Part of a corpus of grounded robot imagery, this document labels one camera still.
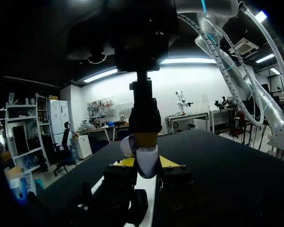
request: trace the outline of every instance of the box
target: box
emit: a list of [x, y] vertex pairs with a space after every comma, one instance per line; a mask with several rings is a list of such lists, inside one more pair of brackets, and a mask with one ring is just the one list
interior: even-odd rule
[[6, 151], [0, 154], [1, 160], [5, 163], [8, 162], [9, 159], [11, 159], [10, 151]]
[[20, 194], [22, 194], [22, 183], [20, 178], [11, 179], [9, 182], [9, 187], [15, 194], [17, 198], [20, 198]]

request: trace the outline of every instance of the black table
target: black table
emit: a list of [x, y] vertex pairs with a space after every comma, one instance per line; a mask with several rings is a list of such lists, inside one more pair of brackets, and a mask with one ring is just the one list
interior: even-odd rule
[[[232, 140], [201, 130], [188, 130], [158, 138], [159, 153], [186, 164], [193, 179], [216, 191], [234, 207], [251, 207], [259, 198], [284, 197], [284, 162]], [[109, 163], [123, 159], [119, 142], [102, 148], [38, 197], [51, 211], [65, 208], [81, 193], [82, 182], [94, 185]]]

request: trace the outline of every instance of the cable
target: cable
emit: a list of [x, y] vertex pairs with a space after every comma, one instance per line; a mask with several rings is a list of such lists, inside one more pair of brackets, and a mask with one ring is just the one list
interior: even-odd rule
[[259, 146], [258, 150], [261, 149], [262, 140], [263, 140], [263, 137], [264, 137], [264, 133], [265, 133], [266, 128], [267, 128], [267, 125], [265, 125], [264, 128], [263, 128], [262, 137], [261, 137], [261, 142], [260, 142], [260, 146]]
[[271, 75], [270, 75], [269, 66], [268, 66], [268, 73], [269, 73], [269, 78], [270, 78], [270, 89], [269, 89], [269, 94], [272, 96], [272, 93], [271, 93]]
[[254, 138], [254, 144], [252, 145], [252, 148], [254, 148], [255, 141], [256, 141], [256, 137], [257, 137], [257, 127], [256, 127], [256, 134], [255, 134], [255, 138]]
[[[217, 47], [215, 45], [213, 45], [210, 41], [210, 39], [207, 37], [207, 35], [205, 34], [205, 32], [195, 23], [193, 22], [191, 19], [189, 19], [188, 17], [182, 15], [182, 14], [178, 14], [178, 18], [185, 21], [186, 23], [188, 23], [204, 40], [207, 48], [209, 49], [212, 57], [214, 58], [214, 60], [217, 63], [217, 66], [229, 88], [229, 91], [231, 92], [232, 96], [234, 97], [234, 99], [236, 100], [236, 102], [238, 103], [238, 106], [240, 107], [241, 111], [246, 115], [246, 117], [248, 118], [248, 120], [255, 126], [260, 126], [263, 123], [264, 117], [261, 114], [261, 118], [260, 121], [256, 121], [251, 114], [248, 112], [248, 110], [246, 109], [242, 99], [240, 98], [235, 86], [233, 85], [233, 83], [231, 82], [230, 78], [229, 78], [229, 74], [226, 71], [221, 58], [218, 55], [218, 51], [216, 50]], [[253, 81], [253, 78], [248, 74], [248, 76], [250, 77], [250, 80], [252, 83], [255, 83]], [[258, 103], [260, 103], [260, 106], [262, 105], [261, 99], [259, 97], [259, 95], [256, 97]]]
[[260, 125], [263, 124], [263, 121], [264, 121], [264, 110], [263, 110], [263, 104], [262, 104], [262, 100], [261, 100], [261, 98], [260, 98], [260, 94], [259, 94], [259, 92], [258, 92], [258, 90], [257, 90], [257, 87], [258, 87], [259, 83], [258, 83], [257, 80], [255, 79], [255, 77], [252, 77], [252, 76], [249, 74], [249, 72], [248, 72], [248, 70], [247, 70], [247, 68], [246, 68], [246, 65], [245, 65], [245, 63], [244, 63], [244, 61], [243, 61], [241, 55], [239, 54], [239, 52], [238, 52], [237, 49], [235, 48], [234, 44], [232, 43], [231, 39], [228, 37], [228, 35], [226, 34], [226, 32], [225, 32], [224, 30], [222, 30], [222, 34], [223, 34], [223, 36], [225, 37], [225, 39], [226, 39], [226, 41], [228, 42], [228, 44], [229, 44], [229, 45], [231, 46], [231, 48], [233, 49], [235, 55], [236, 55], [237, 58], [239, 59], [240, 64], [243, 66], [243, 69], [244, 69], [245, 73], [247, 74], [247, 76], [248, 76], [248, 78], [249, 78], [249, 80], [250, 80], [252, 86], [254, 87], [253, 92], [255, 92], [255, 96], [256, 96], [256, 99], [257, 99], [257, 101], [258, 101], [259, 109], [260, 109], [260, 120], [259, 120], [258, 122], [255, 120], [256, 103], [255, 103], [255, 97], [254, 97], [254, 95], [253, 95], [253, 100], [254, 100], [254, 114], [253, 114], [253, 119], [255, 120], [255, 122], [259, 123], [259, 125], [258, 125], [258, 124], [254, 124], [254, 123], [253, 123], [253, 124], [256, 125], [256, 126], [260, 126]]

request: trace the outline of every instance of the screw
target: screw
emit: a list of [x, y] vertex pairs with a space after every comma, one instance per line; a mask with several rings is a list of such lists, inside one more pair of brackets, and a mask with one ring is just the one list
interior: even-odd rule
[[120, 204], [119, 203], [115, 203], [112, 205], [112, 208], [114, 209], [118, 209], [120, 207]]
[[174, 210], [181, 210], [183, 208], [183, 206], [180, 203], [175, 203], [172, 205], [172, 208]]
[[193, 180], [186, 181], [187, 184], [193, 184]]

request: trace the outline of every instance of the white shelf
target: white shelf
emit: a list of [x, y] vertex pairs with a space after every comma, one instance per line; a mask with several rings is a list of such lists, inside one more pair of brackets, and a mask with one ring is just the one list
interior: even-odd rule
[[38, 150], [41, 150], [41, 147], [36, 148], [36, 149], [33, 149], [33, 150], [30, 150], [29, 152], [24, 153], [24, 154], [22, 154], [22, 155], [16, 155], [16, 156], [14, 156], [14, 158], [15, 158], [15, 159], [16, 159], [16, 158], [20, 158], [20, 157], [23, 157], [23, 156], [25, 156], [25, 155], [28, 155], [28, 154], [34, 153], [35, 151], [38, 151]]
[[39, 167], [40, 167], [39, 165], [34, 166], [33, 168], [30, 168], [30, 169], [28, 169], [28, 170], [24, 171], [24, 173], [32, 172], [32, 171], [34, 171], [35, 169], [37, 169], [37, 168], [39, 168]]
[[7, 105], [7, 108], [29, 108], [36, 107], [36, 105]]
[[8, 118], [8, 122], [17, 122], [17, 121], [25, 121], [28, 119], [37, 119], [36, 116], [28, 116], [28, 117], [15, 117], [15, 118]]

